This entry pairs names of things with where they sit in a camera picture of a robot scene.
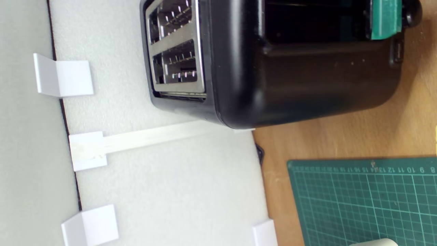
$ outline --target white l-shaped bracket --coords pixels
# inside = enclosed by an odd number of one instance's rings
[[[59,98],[94,94],[88,61],[54,61],[33,54],[38,93]]]
[[[119,237],[113,204],[79,212],[61,229],[65,246],[95,246]]]

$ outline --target gray surface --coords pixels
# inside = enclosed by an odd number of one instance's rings
[[[0,245],[63,245],[78,211],[59,100],[37,93],[34,52],[52,57],[46,1],[0,1]]]

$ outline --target white object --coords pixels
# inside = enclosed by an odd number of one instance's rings
[[[88,61],[54,61],[33,54],[38,93],[68,97],[94,94]]]
[[[195,120],[151,103],[138,8],[138,0],[50,1],[57,59],[86,57],[93,76],[94,96],[63,100],[70,134],[106,137]],[[268,219],[250,132],[219,131],[107,159],[76,175],[84,210],[116,205],[120,238],[108,245],[255,246],[252,226]]]
[[[105,166],[108,164],[106,154],[109,153],[180,140],[212,132],[230,132],[232,130],[233,129],[228,127],[199,120],[108,137],[103,137],[103,132],[70,135],[73,169],[76,172]]]
[[[114,205],[82,211],[61,224],[65,246],[94,246],[118,239]]]
[[[369,242],[355,243],[350,246],[398,246],[398,244],[391,239],[383,238]]]
[[[253,227],[256,246],[277,246],[276,231],[272,219]]]

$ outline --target white foam board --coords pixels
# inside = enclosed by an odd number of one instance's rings
[[[51,1],[59,60],[88,60],[94,96],[64,100],[70,134],[111,136],[193,121],[149,98],[139,0]],[[211,133],[107,155],[77,173],[84,209],[114,204],[108,245],[254,246],[268,219],[250,132]]]
[[[37,92],[33,53],[52,57],[46,0],[0,1],[0,245],[63,245],[78,212],[58,98]]]

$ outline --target white plastic clip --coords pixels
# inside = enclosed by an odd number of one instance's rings
[[[54,61],[33,54],[38,93],[68,97],[94,94],[88,61]]]
[[[272,219],[253,227],[256,246],[277,246],[276,231]]]
[[[65,246],[95,246],[118,239],[114,205],[82,211],[61,224]]]

